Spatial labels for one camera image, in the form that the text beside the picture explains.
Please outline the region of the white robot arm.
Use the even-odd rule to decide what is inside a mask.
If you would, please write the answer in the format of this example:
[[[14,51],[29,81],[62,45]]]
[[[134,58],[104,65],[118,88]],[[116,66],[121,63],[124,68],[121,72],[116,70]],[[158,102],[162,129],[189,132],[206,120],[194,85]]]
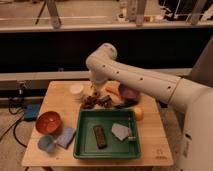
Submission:
[[[213,171],[213,88],[175,75],[116,62],[117,50],[102,44],[86,59],[90,80],[100,89],[113,79],[185,114],[179,171]]]

